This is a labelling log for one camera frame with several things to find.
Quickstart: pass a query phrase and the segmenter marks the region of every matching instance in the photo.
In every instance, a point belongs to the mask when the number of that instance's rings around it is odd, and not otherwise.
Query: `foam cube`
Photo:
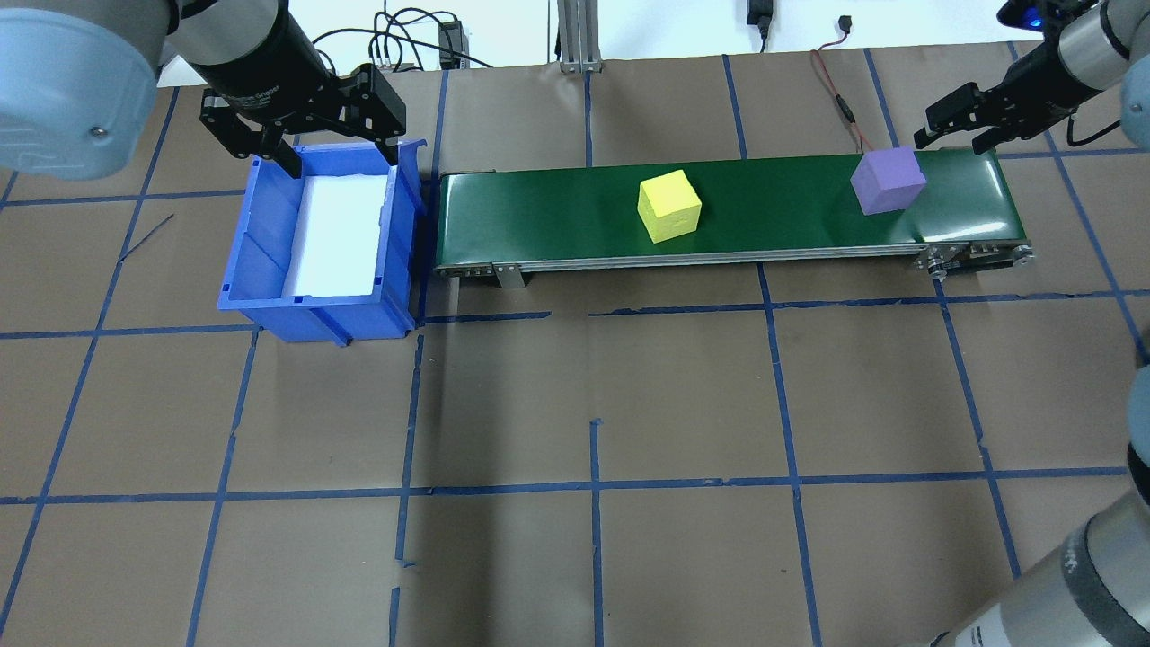
[[[927,177],[914,157],[914,148],[900,146],[867,151],[851,176],[862,213],[874,215],[900,210],[919,197]]]
[[[639,217],[652,242],[661,242],[699,226],[703,202],[682,169],[639,182]]]

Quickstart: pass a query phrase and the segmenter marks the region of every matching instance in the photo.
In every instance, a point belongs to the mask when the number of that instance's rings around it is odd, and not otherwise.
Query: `metal bracket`
[[[492,265],[496,270],[496,278],[500,287],[526,287],[527,278],[514,262],[499,263]]]
[[[559,0],[559,47],[564,74],[603,70],[599,0]]]
[[[942,282],[946,276],[1017,267],[1030,262],[1032,259],[1034,259],[1034,247],[1028,240],[948,242],[928,245],[914,260],[914,267],[926,269],[931,278]]]
[[[526,287],[527,276],[518,262],[493,262],[478,264],[459,264],[437,269],[436,274],[444,278],[488,278],[494,277],[500,287]]]

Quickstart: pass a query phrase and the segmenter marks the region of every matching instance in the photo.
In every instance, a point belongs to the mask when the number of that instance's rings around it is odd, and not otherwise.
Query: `yellow cube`
[[[702,208],[703,202],[682,169],[639,182],[639,217],[652,242],[698,229]]]

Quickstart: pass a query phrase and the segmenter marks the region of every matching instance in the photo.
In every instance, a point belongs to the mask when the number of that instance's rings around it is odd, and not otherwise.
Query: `red wire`
[[[814,56],[814,60],[818,61],[819,62],[819,67],[822,68],[822,75],[825,77],[827,77],[827,85],[830,87],[830,93],[833,95],[835,95],[835,97],[838,95],[838,88],[835,87],[835,80],[833,78],[830,78],[830,71],[827,69],[827,63],[826,63],[826,61],[822,60],[822,51],[826,49],[827,47],[834,47],[835,45],[842,45],[843,41],[846,40],[848,36],[850,36],[850,34],[849,33],[844,33],[843,37],[839,38],[838,40],[834,40],[831,43],[823,43],[822,45],[819,46],[818,49],[811,49],[811,54]],[[852,123],[852,124],[850,124],[850,126],[853,128],[854,132],[858,133],[860,146],[861,145],[866,145],[867,148],[871,148],[873,151],[874,149],[874,145],[871,144],[871,140],[866,138],[866,134],[862,134],[862,129],[859,128],[859,124],[858,123]]]

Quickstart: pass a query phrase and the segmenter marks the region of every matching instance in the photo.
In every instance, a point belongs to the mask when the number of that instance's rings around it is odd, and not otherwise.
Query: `blue led light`
[[[1022,24],[1025,24],[1027,29],[1032,29],[1032,30],[1035,30],[1035,31],[1041,31],[1042,30],[1042,16],[1038,15],[1038,9],[1035,8],[1035,7],[1030,7],[1026,11],[1023,11],[1022,13]]]

